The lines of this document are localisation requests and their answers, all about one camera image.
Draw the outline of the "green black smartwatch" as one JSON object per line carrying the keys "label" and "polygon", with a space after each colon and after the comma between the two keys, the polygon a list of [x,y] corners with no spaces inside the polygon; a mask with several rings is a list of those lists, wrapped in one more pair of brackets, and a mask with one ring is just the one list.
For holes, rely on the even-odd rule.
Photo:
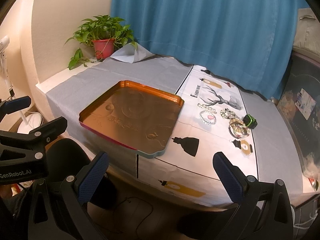
{"label": "green black smartwatch", "polygon": [[245,126],[250,129],[254,129],[258,125],[256,119],[253,116],[251,116],[250,114],[246,114],[242,120],[243,120]]}

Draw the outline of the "grey tablecloth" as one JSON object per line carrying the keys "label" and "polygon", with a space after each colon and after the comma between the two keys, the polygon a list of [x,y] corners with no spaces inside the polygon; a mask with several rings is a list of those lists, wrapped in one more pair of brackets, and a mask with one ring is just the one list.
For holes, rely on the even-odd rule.
{"label": "grey tablecloth", "polygon": [[[67,132],[93,156],[99,151],[108,153],[110,163],[118,174],[151,190],[162,197],[173,196],[138,179],[141,155],[118,146],[85,129],[79,123],[80,112],[118,81],[130,80],[177,94],[193,66],[170,57],[153,57],[136,63],[105,59],[92,67],[81,68],[56,85],[46,94],[55,117],[68,121]],[[292,204],[298,205],[312,194],[309,181],[303,176],[296,147],[287,125],[274,103],[257,94],[240,89],[247,114],[254,116],[258,125],[253,130],[257,160],[257,179],[272,183],[284,181]]]}

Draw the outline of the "orange metal tray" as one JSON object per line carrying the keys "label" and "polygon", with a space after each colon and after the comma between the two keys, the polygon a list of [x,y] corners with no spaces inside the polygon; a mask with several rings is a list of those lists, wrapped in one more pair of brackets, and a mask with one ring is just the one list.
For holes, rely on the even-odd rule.
{"label": "orange metal tray", "polygon": [[152,159],[164,154],[184,100],[130,80],[117,82],[79,114],[85,129]]}

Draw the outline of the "red plant pot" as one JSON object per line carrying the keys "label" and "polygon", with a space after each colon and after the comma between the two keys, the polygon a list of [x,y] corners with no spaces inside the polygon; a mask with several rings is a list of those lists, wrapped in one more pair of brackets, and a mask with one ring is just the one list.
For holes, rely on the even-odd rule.
{"label": "red plant pot", "polygon": [[97,60],[104,60],[114,53],[114,38],[106,40],[95,40],[93,41],[95,57]]}

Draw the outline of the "white deer print runner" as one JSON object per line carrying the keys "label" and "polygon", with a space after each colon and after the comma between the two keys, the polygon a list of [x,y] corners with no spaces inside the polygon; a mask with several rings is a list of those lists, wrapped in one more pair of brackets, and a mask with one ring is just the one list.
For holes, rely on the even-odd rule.
{"label": "white deer print runner", "polygon": [[183,100],[177,124],[163,155],[139,158],[138,179],[175,197],[208,207],[231,200],[214,168],[213,156],[223,152],[245,175],[258,175],[252,132],[230,125],[247,111],[240,90],[194,65],[177,93]]}

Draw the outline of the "green potted plant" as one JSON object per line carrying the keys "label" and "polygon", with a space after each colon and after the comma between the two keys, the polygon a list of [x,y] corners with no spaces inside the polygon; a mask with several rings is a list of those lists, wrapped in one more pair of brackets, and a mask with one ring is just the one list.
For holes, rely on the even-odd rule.
{"label": "green potted plant", "polygon": [[78,26],[77,30],[67,41],[76,40],[80,44],[94,49],[93,41],[114,38],[114,52],[127,44],[137,48],[133,30],[130,29],[129,24],[123,25],[123,22],[124,19],[111,17],[110,15],[98,15],[94,16],[94,18],[86,18],[82,20],[82,24]]}

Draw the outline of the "dark glass cabinet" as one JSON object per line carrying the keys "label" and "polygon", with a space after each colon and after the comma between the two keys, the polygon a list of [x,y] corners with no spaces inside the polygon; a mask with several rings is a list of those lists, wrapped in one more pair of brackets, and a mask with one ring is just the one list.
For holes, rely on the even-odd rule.
{"label": "dark glass cabinet", "polygon": [[291,133],[304,176],[319,180],[319,63],[291,54],[277,109]]}

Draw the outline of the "beige fabric storage box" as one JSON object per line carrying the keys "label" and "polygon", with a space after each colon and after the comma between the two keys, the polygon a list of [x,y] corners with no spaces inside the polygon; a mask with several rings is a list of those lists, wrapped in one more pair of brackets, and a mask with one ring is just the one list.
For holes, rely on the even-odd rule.
{"label": "beige fabric storage box", "polygon": [[311,8],[298,9],[293,50],[319,62],[319,20]]}

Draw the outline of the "blue curtain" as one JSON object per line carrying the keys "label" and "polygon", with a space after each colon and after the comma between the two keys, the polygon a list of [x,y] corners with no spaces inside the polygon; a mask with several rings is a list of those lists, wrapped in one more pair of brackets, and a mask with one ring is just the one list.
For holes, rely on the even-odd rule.
{"label": "blue curtain", "polygon": [[112,0],[154,54],[206,67],[267,99],[280,98],[305,0]]}

